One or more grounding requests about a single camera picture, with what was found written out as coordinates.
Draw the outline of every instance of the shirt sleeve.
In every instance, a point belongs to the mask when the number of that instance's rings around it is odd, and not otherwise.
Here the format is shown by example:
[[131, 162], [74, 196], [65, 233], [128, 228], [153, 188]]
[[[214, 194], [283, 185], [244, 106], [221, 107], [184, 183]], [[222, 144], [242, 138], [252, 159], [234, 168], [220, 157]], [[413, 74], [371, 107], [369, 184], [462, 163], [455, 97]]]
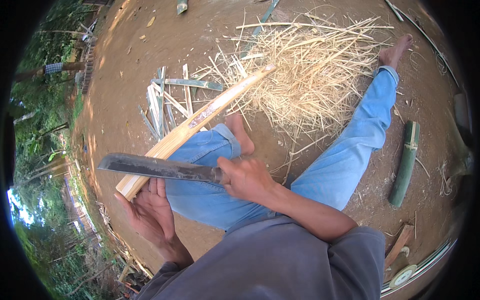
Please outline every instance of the shirt sleeve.
[[385, 236], [370, 227], [356, 227], [336, 239], [329, 250], [333, 286], [338, 299], [378, 299], [385, 259]]
[[165, 286], [168, 281], [180, 272], [176, 263], [165, 262], [153, 278], [140, 290], [136, 300], [153, 299]]

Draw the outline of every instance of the dirt ground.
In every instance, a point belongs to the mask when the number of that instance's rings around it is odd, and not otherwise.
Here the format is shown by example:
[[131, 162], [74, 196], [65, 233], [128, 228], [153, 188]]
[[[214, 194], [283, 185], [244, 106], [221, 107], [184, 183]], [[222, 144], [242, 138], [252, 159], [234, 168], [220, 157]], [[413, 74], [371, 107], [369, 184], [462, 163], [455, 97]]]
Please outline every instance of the dirt ground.
[[[245, 23], [252, 24], [258, 22], [257, 17], [262, 17], [268, 5], [268, 1], [254, 3], [252, 0], [190, 1], [187, 12], [177, 16], [172, 1], [165, 6], [164, 1], [117, 0], [102, 20], [103, 27], [95, 48], [93, 82], [88, 95], [84, 96], [84, 110], [75, 123], [74, 132], [76, 137], [85, 136], [88, 147], [84, 161], [89, 168], [87, 176], [98, 201], [107, 207], [113, 229], [129, 245], [132, 254], [152, 272], [156, 272], [163, 263], [161, 256], [130, 227], [125, 213], [113, 200], [115, 186], [122, 175], [96, 170], [96, 167], [107, 153], [145, 154], [155, 144], [137, 106], [140, 104], [144, 110], [147, 108], [146, 88], [149, 80], [156, 76], [157, 68], [167, 66], [167, 75], [179, 78], [185, 63], [189, 64], [190, 70], [208, 64], [208, 56], [214, 57], [217, 53], [215, 38], [238, 33], [239, 30], [234, 28], [242, 25], [244, 9]], [[453, 111], [453, 95], [458, 93], [457, 87], [451, 76], [440, 73], [427, 40], [408, 21], [400, 23], [383, 0], [281, 0], [277, 8], [293, 20], [298, 13], [316, 6], [319, 16], [334, 13], [331, 20], [336, 24], [345, 22], [342, 16], [347, 13], [353, 20], [378, 15], [385, 24], [395, 27], [385, 31], [393, 39], [405, 33], [413, 34], [414, 51], [418, 54], [408, 52], [399, 64], [397, 71], [401, 80], [398, 91], [401, 94], [397, 95], [396, 105], [403, 120], [415, 120], [421, 125], [417, 157], [430, 176], [416, 164], [401, 208], [394, 209], [388, 203], [392, 172], [396, 174], [398, 169], [401, 158], [401, 149], [398, 148], [402, 147], [404, 133], [402, 121], [392, 113], [392, 124], [387, 131], [385, 145], [382, 150], [372, 154], [370, 164], [344, 212], [360, 225], [388, 233], [385, 234], [386, 249], [395, 242], [396, 238], [392, 236], [403, 222], [416, 224], [417, 238], [408, 243], [408, 259], [411, 264], [418, 263], [445, 240], [453, 224], [451, 207], [456, 187], [454, 185], [452, 194], [441, 197], [441, 175], [437, 168], [444, 161], [450, 167], [453, 160], [454, 124], [449, 121], [448, 111]], [[445, 37], [422, 7], [410, 0], [399, 2], [398, 7], [416, 16], [430, 38], [452, 60]], [[156, 17], [155, 22], [146, 28], [153, 16]], [[302, 17], [297, 21], [309, 22]], [[143, 35], [146, 36], [145, 42], [139, 39]], [[225, 52], [233, 52], [231, 42], [221, 41], [220, 45]], [[172, 89], [171, 92], [174, 97], [181, 97], [180, 89]], [[208, 98], [216, 95], [206, 93]], [[200, 91], [197, 97], [205, 98]], [[201, 105], [195, 103], [194, 109]], [[252, 131], [248, 133], [256, 146], [254, 156], [263, 159], [270, 169], [282, 165], [291, 148], [288, 138], [274, 133], [266, 118], [260, 114], [249, 122]], [[279, 140], [285, 139], [287, 142], [284, 145], [278, 144]], [[303, 145], [309, 142], [307, 138], [300, 141]], [[304, 152], [292, 164], [291, 173], [295, 177], [300, 175], [331, 142], [324, 140], [318, 148], [311, 147]], [[286, 168], [283, 168], [275, 174], [279, 176], [275, 179], [282, 180], [285, 172]], [[175, 222], [180, 239], [194, 259], [217, 244], [224, 233], [178, 214], [175, 214]], [[395, 274], [395, 270], [387, 272], [385, 279], [389, 279], [392, 273]]]

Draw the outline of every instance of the machete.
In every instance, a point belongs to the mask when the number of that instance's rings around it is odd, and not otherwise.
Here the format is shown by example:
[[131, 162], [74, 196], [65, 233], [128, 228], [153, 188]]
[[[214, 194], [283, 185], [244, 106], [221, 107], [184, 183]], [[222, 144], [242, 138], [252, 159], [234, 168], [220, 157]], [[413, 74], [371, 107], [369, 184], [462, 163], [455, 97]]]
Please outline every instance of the machete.
[[147, 177], [229, 183], [230, 179], [219, 167], [207, 167], [178, 161], [125, 153], [107, 154], [98, 169]]

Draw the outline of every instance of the circular saw blade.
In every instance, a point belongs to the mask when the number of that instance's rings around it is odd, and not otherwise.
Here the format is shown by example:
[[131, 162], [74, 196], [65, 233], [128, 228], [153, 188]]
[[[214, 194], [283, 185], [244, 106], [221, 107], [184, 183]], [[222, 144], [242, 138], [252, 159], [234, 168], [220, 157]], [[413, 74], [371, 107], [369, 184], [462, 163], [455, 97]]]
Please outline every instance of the circular saw blade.
[[406, 266], [393, 277], [393, 279], [390, 281], [389, 287], [391, 289], [401, 287], [413, 276], [413, 273], [415, 273], [416, 270], [417, 270], [416, 264], [411, 264]]

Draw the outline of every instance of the foot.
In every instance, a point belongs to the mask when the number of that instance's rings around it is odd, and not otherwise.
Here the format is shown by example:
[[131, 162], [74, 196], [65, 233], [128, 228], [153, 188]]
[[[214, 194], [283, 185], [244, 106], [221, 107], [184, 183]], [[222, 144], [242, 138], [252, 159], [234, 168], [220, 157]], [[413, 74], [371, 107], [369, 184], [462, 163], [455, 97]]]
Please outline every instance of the foot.
[[413, 36], [406, 34], [398, 39], [393, 47], [380, 50], [378, 60], [383, 66], [390, 66], [396, 70], [398, 61], [403, 53], [413, 45]]
[[255, 145], [248, 137], [247, 132], [243, 128], [243, 120], [239, 114], [231, 114], [225, 118], [225, 125], [233, 133], [237, 141], [240, 144], [240, 150], [242, 155], [251, 155], [255, 150]]

